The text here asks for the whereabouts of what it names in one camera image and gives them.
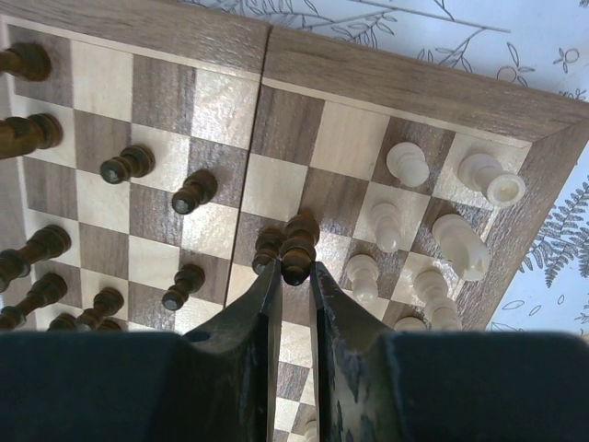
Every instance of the white chess piece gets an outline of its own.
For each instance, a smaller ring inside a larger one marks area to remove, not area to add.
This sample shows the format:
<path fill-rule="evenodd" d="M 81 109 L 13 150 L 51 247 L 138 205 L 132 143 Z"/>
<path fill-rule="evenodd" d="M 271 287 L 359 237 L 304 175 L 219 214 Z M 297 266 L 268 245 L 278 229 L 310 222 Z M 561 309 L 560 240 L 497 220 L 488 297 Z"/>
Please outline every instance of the white chess piece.
<path fill-rule="evenodd" d="M 469 189 L 482 192 L 496 207 L 514 205 L 525 193 L 524 180 L 503 170 L 500 162 L 491 155 L 466 157 L 458 167 L 457 176 Z"/>
<path fill-rule="evenodd" d="M 352 296 L 359 303 L 370 303 L 378 297 L 378 266 L 368 255 L 355 255 L 346 267 L 348 279 L 352 281 Z"/>
<path fill-rule="evenodd" d="M 423 272 L 413 281 L 417 297 L 425 303 L 423 314 L 432 323 L 432 330 L 462 330 L 456 302 L 448 297 L 448 285 L 435 271 Z"/>
<path fill-rule="evenodd" d="M 401 241 L 399 229 L 401 213 L 393 204 L 381 203 L 370 211 L 370 223 L 375 232 L 376 245 L 385 253 L 393 253 Z"/>
<path fill-rule="evenodd" d="M 390 173 L 407 187 L 421 186 L 430 176 L 425 155 L 414 143 L 394 145 L 387 154 L 387 167 Z"/>
<path fill-rule="evenodd" d="M 408 316 L 395 322 L 393 330 L 395 332 L 423 332 L 427 330 L 427 327 L 422 320 Z"/>

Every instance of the chess pawn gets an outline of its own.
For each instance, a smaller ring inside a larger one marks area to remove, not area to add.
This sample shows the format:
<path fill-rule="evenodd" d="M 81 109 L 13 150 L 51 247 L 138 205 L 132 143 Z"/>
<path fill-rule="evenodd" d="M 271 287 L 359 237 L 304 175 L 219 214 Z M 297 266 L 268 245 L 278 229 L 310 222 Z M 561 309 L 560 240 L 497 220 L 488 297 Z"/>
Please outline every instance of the chess pawn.
<path fill-rule="evenodd" d="M 462 330 L 456 302 L 448 297 L 448 285 L 435 271 L 420 273 L 413 281 L 417 297 L 425 303 L 423 313 L 432 330 Z"/>
<path fill-rule="evenodd" d="M 401 241 L 400 219 L 401 213 L 393 204 L 375 205 L 370 212 L 376 245 L 385 253 L 393 253 L 398 249 Z"/>
<path fill-rule="evenodd" d="M 489 250 L 462 216 L 441 216 L 433 223 L 432 234 L 459 278 L 480 281 L 485 276 L 491 260 Z"/>
<path fill-rule="evenodd" d="M 112 316 L 124 305 L 125 300 L 114 288 L 103 288 L 94 297 L 94 306 L 87 308 L 75 320 L 75 326 L 82 332 L 97 329 L 107 316 Z"/>
<path fill-rule="evenodd" d="M 190 293 L 198 292 L 204 284 L 204 270 L 198 265 L 185 264 L 174 275 L 174 285 L 162 296 L 162 304 L 171 311 L 180 310 Z"/>
<path fill-rule="evenodd" d="M 525 193 L 524 180 L 503 170 L 501 163 L 488 154 L 466 157 L 458 167 L 457 176 L 469 189 L 482 192 L 496 207 L 514 205 Z"/>
<path fill-rule="evenodd" d="M 283 232 L 276 228 L 266 228 L 260 233 L 256 239 L 256 254 L 251 263 L 255 274 L 261 274 L 266 265 L 279 258 L 280 247 L 285 240 Z"/>
<path fill-rule="evenodd" d="M 35 262 L 57 258 L 71 246 L 72 240 L 65 230 L 46 226 L 35 232 L 22 249 L 0 252 L 0 293 L 11 281 L 27 276 Z"/>
<path fill-rule="evenodd" d="M 0 121 L 0 159 L 56 147 L 63 139 L 61 124 L 48 113 L 6 118 Z"/>
<path fill-rule="evenodd" d="M 0 52 L 0 72 L 28 81 L 43 81 L 52 72 L 52 63 L 39 44 L 15 43 Z"/>
<path fill-rule="evenodd" d="M 352 296 L 360 304 L 369 304 L 378 297 L 378 266 L 368 255 L 355 255 L 350 258 L 346 275 L 352 281 Z"/>
<path fill-rule="evenodd" d="M 187 215 L 199 205 L 207 204 L 217 193 L 217 180 L 208 170 L 197 170 L 190 175 L 172 197 L 172 208 Z"/>
<path fill-rule="evenodd" d="M 425 155 L 414 143 L 404 142 L 393 146 L 387 154 L 387 167 L 407 187 L 421 186 L 430 176 Z"/>
<path fill-rule="evenodd" d="M 319 242 L 319 224 L 309 212 L 293 216 L 284 228 L 286 241 L 280 248 L 283 279 L 288 285 L 301 285 L 311 273 Z"/>
<path fill-rule="evenodd" d="M 142 178 L 156 166 L 156 158 L 143 145 L 125 147 L 119 157 L 100 165 L 100 176 L 108 184 L 119 184 L 133 178 Z"/>
<path fill-rule="evenodd" d="M 61 276 L 46 273 L 30 288 L 25 298 L 14 307 L 0 311 L 0 329 L 13 330 L 27 323 L 27 316 L 37 308 L 55 304 L 67 293 L 67 284 Z"/>

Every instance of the dark pawn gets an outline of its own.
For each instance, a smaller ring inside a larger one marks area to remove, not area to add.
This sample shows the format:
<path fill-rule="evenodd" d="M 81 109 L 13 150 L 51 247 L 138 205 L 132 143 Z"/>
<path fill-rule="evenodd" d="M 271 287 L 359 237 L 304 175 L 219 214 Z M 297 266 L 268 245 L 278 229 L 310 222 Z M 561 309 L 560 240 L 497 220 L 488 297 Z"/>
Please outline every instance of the dark pawn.
<path fill-rule="evenodd" d="M 122 295 L 114 288 L 103 288 L 94 297 L 94 307 L 87 308 L 75 320 L 75 326 L 82 332 L 97 329 L 107 316 L 117 313 L 124 305 Z"/>
<path fill-rule="evenodd" d="M 27 316 L 35 309 L 55 304 L 67 293 L 67 284 L 61 276 L 46 273 L 30 288 L 25 298 L 14 307 L 0 311 L 0 329 L 13 330 L 27 323 Z"/>
<path fill-rule="evenodd" d="M 0 252 L 0 293 L 8 288 L 11 281 L 27 276 L 35 262 L 57 258 L 71 246 L 72 240 L 65 230 L 58 226 L 46 226 L 35 232 L 22 249 Z"/>
<path fill-rule="evenodd" d="M 283 279 L 288 285 L 301 285 L 311 273 L 317 257 L 319 224 L 309 212 L 294 216 L 284 228 L 286 241 L 280 249 Z"/>
<path fill-rule="evenodd" d="M 174 275 L 174 285 L 162 296 L 162 304 L 168 310 L 180 310 L 189 294 L 198 292 L 203 284 L 204 270 L 198 265 L 185 264 Z"/>
<path fill-rule="evenodd" d="M 217 193 L 217 180 L 208 170 L 198 170 L 190 175 L 172 197 L 172 208 L 180 215 L 187 215 L 199 205 L 207 204 Z"/>
<path fill-rule="evenodd" d="M 119 157 L 111 158 L 100 166 L 102 179 L 109 184 L 119 184 L 133 178 L 141 178 L 156 166 L 154 154 L 143 145 L 125 147 Z"/>
<path fill-rule="evenodd" d="M 59 145 L 64 139 L 61 124 L 47 113 L 0 121 L 0 159 L 20 157 L 37 149 Z"/>
<path fill-rule="evenodd" d="M 15 43 L 0 52 L 0 72 L 28 81 L 43 81 L 52 72 L 52 63 L 39 44 Z"/>
<path fill-rule="evenodd" d="M 286 236 L 276 228 L 264 229 L 256 239 L 256 254 L 251 268 L 256 274 L 261 274 L 266 265 L 280 256 L 280 247 L 286 240 Z"/>

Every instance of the chessboard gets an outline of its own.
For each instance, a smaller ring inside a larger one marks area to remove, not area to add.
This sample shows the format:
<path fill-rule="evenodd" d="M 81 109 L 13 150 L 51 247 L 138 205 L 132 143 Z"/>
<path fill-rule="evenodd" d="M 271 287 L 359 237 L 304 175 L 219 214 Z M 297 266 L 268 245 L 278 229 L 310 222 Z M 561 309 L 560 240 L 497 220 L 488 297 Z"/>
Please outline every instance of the chessboard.
<path fill-rule="evenodd" d="M 344 291 L 351 293 L 345 267 L 352 256 L 376 260 L 378 299 L 366 308 L 385 324 L 421 315 L 412 281 L 434 268 L 463 322 L 480 328 L 589 138 L 582 103 L 190 6 L 168 10 L 154 1 L 132 11 L 98 3 L 119 8 L 133 31 L 105 23 L 92 8 L 66 23 L 20 9 L 11 9 L 18 17 L 3 16 L 3 46 L 35 41 L 53 65 L 43 83 L 7 79 L 11 114 L 50 113 L 64 128 L 59 146 L 17 160 L 26 236 L 55 224 L 73 243 L 34 266 L 32 281 L 54 272 L 69 288 L 36 312 L 39 330 L 60 313 L 78 316 L 109 286 L 124 297 L 114 318 L 126 331 L 187 332 L 255 280 L 262 229 L 282 229 L 304 209 L 320 225 L 317 260 Z M 162 8 L 168 14 L 147 35 L 139 25 Z M 198 23 L 199 31 L 182 28 L 166 41 L 174 18 Z M 430 167 L 416 188 L 386 164 L 390 148 L 405 141 L 422 149 Z M 106 183 L 100 164 L 138 144 L 153 151 L 153 172 Z M 497 209 L 457 179 L 458 165 L 475 152 L 522 176 L 520 203 Z M 211 171 L 219 190 L 178 215 L 172 194 L 198 169 Z M 368 213 L 379 203 L 402 213 L 395 253 L 375 244 Z M 491 268 L 483 281 L 459 280 L 441 256 L 431 231 L 446 214 L 463 216 L 486 241 Z M 161 298 L 185 263 L 201 266 L 206 281 L 171 312 Z M 283 285 L 276 441 L 304 440 L 315 415 L 309 326 L 308 281 Z"/>

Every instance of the light wooden square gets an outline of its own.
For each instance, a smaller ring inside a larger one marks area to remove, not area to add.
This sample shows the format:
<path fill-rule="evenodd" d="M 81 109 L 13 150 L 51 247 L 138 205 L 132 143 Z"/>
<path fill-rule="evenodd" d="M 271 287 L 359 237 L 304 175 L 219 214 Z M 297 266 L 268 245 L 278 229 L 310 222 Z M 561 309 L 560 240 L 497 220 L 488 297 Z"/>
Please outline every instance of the light wooden square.
<path fill-rule="evenodd" d="M 311 167 L 370 180 L 389 117 L 327 101 Z"/>
<path fill-rule="evenodd" d="M 249 149 L 259 84 L 199 69 L 192 136 Z"/>

